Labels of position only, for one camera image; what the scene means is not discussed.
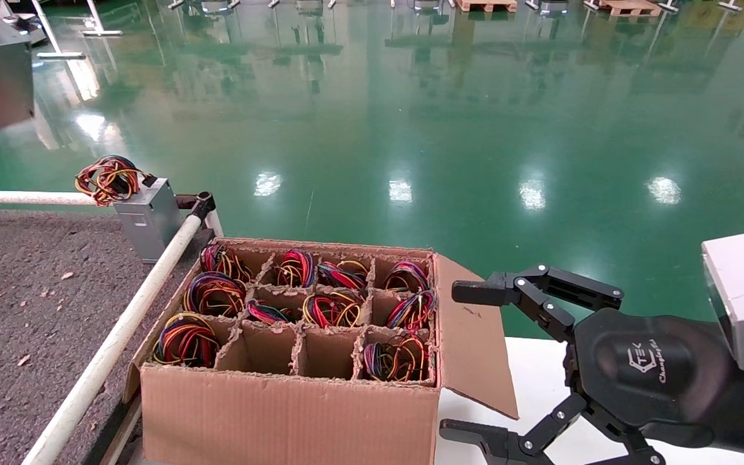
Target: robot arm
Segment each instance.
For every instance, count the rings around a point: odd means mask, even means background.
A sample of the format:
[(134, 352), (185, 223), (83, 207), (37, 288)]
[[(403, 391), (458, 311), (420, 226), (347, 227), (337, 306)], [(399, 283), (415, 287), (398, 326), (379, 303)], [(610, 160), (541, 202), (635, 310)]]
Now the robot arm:
[[(440, 424), (443, 438), (479, 445), (491, 465), (552, 463), (546, 447), (579, 415), (628, 450), (597, 465), (664, 463), (645, 438), (744, 452), (744, 370), (719, 324), (621, 314), (620, 289), (545, 265), (455, 282), (452, 295), (464, 303), (513, 304), (568, 344), (571, 395), (526, 435), (456, 420)], [(576, 323), (552, 297), (594, 313)]]

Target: colorful wire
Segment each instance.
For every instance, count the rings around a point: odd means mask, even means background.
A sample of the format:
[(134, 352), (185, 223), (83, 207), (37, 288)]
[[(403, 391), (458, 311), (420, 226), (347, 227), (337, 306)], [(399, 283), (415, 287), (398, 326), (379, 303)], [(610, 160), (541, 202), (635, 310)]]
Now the colorful wire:
[(425, 380), (428, 360), (426, 344), (415, 335), (364, 346), (364, 371), (370, 379), (380, 382)]
[(292, 249), (277, 268), (277, 284), (309, 287), (315, 283), (315, 260), (311, 253)]
[(253, 320), (262, 321), (265, 324), (292, 323), (291, 309), (277, 309), (267, 305), (263, 300), (249, 300), (245, 303), (245, 309)]
[(183, 293), (183, 308), (201, 315), (234, 318), (243, 309), (245, 284), (219, 271), (197, 274)]
[(83, 168), (77, 174), (74, 186), (77, 191), (93, 198), (97, 206), (107, 207), (111, 203), (128, 200), (140, 191), (139, 174), (145, 178), (150, 177), (150, 174), (138, 170), (127, 158), (104, 156)]
[(413, 262), (398, 262), (389, 272), (389, 276), (386, 276), (384, 289), (410, 292), (429, 291), (429, 280), (419, 265)]
[(435, 293), (419, 292), (395, 306), (386, 320), (386, 327), (405, 327), (416, 331), (429, 326), (429, 318), (434, 311)]
[(203, 271), (218, 271), (244, 283), (254, 279), (254, 274), (237, 258), (235, 251), (222, 244), (209, 244), (200, 251), (200, 267)]
[(355, 260), (344, 260), (337, 265), (322, 262), (318, 265), (318, 272), (334, 287), (348, 287), (349, 289), (363, 289), (366, 286), (366, 276), (369, 269)]
[(342, 292), (313, 294), (304, 300), (304, 321), (320, 327), (355, 327), (360, 321), (360, 299)]
[(154, 345), (154, 361), (211, 368), (218, 350), (220, 343), (208, 323), (195, 314), (180, 313), (165, 323)]

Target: metal stand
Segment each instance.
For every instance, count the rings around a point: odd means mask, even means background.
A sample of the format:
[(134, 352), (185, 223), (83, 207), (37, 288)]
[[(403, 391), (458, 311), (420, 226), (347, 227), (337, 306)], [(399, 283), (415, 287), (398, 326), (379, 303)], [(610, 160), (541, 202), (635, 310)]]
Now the metal stand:
[(121, 30), (105, 30), (103, 27), (103, 20), (99, 18), (99, 12), (97, 6), (94, 4), (94, 0), (86, 0), (88, 2), (88, 8), (91, 9), (91, 17), (94, 18), (94, 30), (83, 30), (83, 36), (101, 36), (101, 37), (116, 37), (121, 36)]
[(718, 3), (718, 5), (721, 6), (722, 8), (727, 8), (735, 12), (742, 11), (742, 6), (736, 5), (736, 0), (730, 0), (729, 2), (720, 2)]
[(664, 3), (656, 3), (656, 4), (659, 5), (660, 8), (662, 8), (663, 10), (667, 12), (671, 12), (671, 13), (679, 12), (678, 6), (674, 6), (674, 0), (665, 0)]
[(85, 59), (85, 54), (81, 51), (62, 51), (59, 49), (59, 42), (56, 41), (56, 35), (53, 30), (50, 29), (48, 24), (48, 17), (45, 16), (45, 10), (39, 5), (39, 0), (31, 0), (33, 2), (33, 8), (36, 9), (36, 15), (39, 17), (39, 21), (42, 23), (42, 27), (45, 29), (45, 34), (48, 36), (50, 46), (54, 47), (53, 53), (40, 52), (36, 56), (42, 59)]

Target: box compartment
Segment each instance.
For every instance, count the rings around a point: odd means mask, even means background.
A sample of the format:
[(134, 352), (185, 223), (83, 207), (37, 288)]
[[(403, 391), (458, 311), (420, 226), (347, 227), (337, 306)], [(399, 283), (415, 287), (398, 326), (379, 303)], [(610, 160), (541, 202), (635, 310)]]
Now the box compartment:
[(360, 327), (312, 327), (298, 335), (293, 351), (292, 374), (310, 378), (358, 379), (353, 353)]
[(251, 282), (255, 282), (259, 279), (261, 274), (263, 274), (263, 266), (271, 261), (271, 258), (274, 255), (271, 251), (265, 250), (259, 251), (235, 247), (226, 247), (225, 249), (227, 251), (232, 251), (237, 256), (237, 259), (243, 262), (243, 265), (249, 269), (252, 276)]
[(214, 365), (218, 371), (242, 371), (288, 375), (292, 370), (292, 350), (297, 332), (291, 324), (254, 324), (243, 321), (232, 332), (231, 341), (223, 346)]
[[(432, 262), (426, 257), (410, 257), (410, 256), (376, 256), (375, 257), (375, 289), (385, 289), (386, 279), (389, 277), (392, 268), (399, 262), (413, 262), (414, 264), (421, 267), (426, 279), (429, 282), (430, 288), (435, 287), (435, 276), (432, 269)], [(410, 289), (410, 292), (415, 292), (416, 289)]]
[[(366, 279), (364, 280), (364, 285), (361, 287), (361, 289), (367, 289), (369, 288), (371, 277), (369, 274), (373, 270), (373, 257), (370, 255), (346, 255), (346, 254), (334, 254), (334, 253), (324, 253), (320, 256), (320, 259), (318, 261), (318, 264), (321, 264), (322, 262), (331, 262), (333, 265), (337, 265), (340, 262), (343, 262), (345, 260), (351, 260), (355, 262), (359, 262), (361, 265), (366, 267), (367, 274)], [(326, 277), (322, 276), (320, 271), (318, 270), (318, 284), (319, 285), (327, 285), (327, 286), (333, 286), (333, 287), (343, 287), (339, 285), (335, 285), (331, 280), (327, 279)]]
[[(421, 339), (426, 347), (426, 352), (428, 353), (428, 361), (426, 361), (426, 378), (422, 380), (408, 380), (407, 382), (384, 382), (387, 384), (395, 384), (397, 385), (416, 385), (416, 386), (426, 386), (427, 388), (434, 388), (435, 382), (436, 382), (436, 376), (435, 376), (435, 370), (436, 370), (436, 354), (437, 354), (437, 347), (432, 344), (431, 341), (431, 335), (429, 330), (422, 329), (417, 332), (417, 336), (419, 339)], [(409, 338), (410, 333), (405, 329), (389, 329), (388, 327), (377, 327), (377, 326), (367, 326), (366, 330), (364, 330), (363, 335), (360, 339), (360, 357), (359, 357), (359, 363), (360, 363), (360, 370), (358, 379), (363, 380), (369, 380), (370, 382), (380, 382), (379, 380), (375, 380), (370, 378), (366, 374), (366, 369), (364, 369), (363, 365), (363, 350), (364, 347), (366, 347), (367, 344), (372, 344), (373, 342), (387, 342), (388, 344), (392, 344), (392, 342), (397, 341), (399, 338)]]
[[(309, 293), (305, 291), (305, 289), (277, 287), (272, 285), (252, 288), (251, 291), (246, 294), (245, 300), (247, 302), (252, 300), (252, 298), (256, 298), (275, 309), (291, 309), (292, 323), (297, 323), (302, 317), (304, 317), (301, 307), (302, 304), (304, 304), (307, 295), (309, 295)], [(242, 314), (242, 320), (254, 322), (257, 326), (265, 325), (265, 323), (255, 320), (246, 309), (243, 310)]]
[[(285, 287), (285, 288), (295, 288), (295, 289), (303, 289), (304, 286), (290, 286), (290, 285), (281, 285), (278, 283), (278, 268), (280, 268), (280, 265), (283, 264), (283, 257), (293, 248), (300, 249), (302, 251), (307, 251), (308, 253), (312, 254), (313, 257), (313, 265), (315, 267), (315, 274), (318, 273), (318, 270), (316, 270), (316, 267), (318, 267), (318, 263), (320, 263), (320, 256), (319, 254), (308, 247), (290, 247), (287, 249), (277, 249), (274, 252), (274, 256), (271, 257), (271, 259), (268, 261), (267, 265), (265, 266), (265, 271), (260, 276), (259, 283), (260, 285), (274, 285), (278, 287)], [(318, 277), (315, 276), (315, 283), (318, 282)]]

